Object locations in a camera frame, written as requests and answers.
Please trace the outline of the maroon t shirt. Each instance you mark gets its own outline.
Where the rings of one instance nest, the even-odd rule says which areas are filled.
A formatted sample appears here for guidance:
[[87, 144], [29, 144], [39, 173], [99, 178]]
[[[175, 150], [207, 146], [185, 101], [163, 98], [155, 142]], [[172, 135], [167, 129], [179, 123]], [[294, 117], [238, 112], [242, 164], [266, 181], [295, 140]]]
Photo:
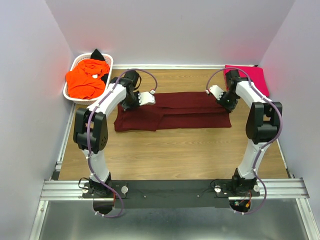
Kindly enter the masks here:
[[154, 105], [124, 110], [114, 121], [116, 132], [230, 128], [229, 113], [205, 92], [156, 93]]

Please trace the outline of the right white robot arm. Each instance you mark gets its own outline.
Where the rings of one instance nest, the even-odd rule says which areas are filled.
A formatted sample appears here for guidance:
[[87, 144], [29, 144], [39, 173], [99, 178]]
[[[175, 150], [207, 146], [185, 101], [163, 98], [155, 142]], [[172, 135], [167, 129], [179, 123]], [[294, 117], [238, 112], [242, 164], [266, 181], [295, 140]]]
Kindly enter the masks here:
[[248, 144], [242, 162], [227, 184], [227, 189], [235, 196], [253, 191], [257, 182], [258, 169], [266, 150], [282, 131], [282, 104], [270, 100], [256, 88], [247, 73], [239, 68], [228, 67], [225, 74], [227, 91], [217, 85], [209, 88], [216, 102], [228, 112], [232, 112], [239, 99], [250, 107], [245, 125]]

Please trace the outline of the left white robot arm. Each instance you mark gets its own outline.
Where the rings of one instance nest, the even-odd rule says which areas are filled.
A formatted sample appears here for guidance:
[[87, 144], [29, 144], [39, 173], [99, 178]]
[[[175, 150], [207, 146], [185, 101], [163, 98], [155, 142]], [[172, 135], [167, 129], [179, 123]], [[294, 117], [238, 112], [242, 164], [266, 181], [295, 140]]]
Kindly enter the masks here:
[[137, 69], [126, 70], [110, 81], [106, 93], [93, 104], [75, 113], [73, 141], [85, 155], [90, 171], [88, 183], [82, 187], [84, 194], [97, 194], [101, 198], [116, 194], [104, 154], [108, 141], [107, 119], [118, 106], [131, 110], [143, 104], [137, 91], [140, 79]]

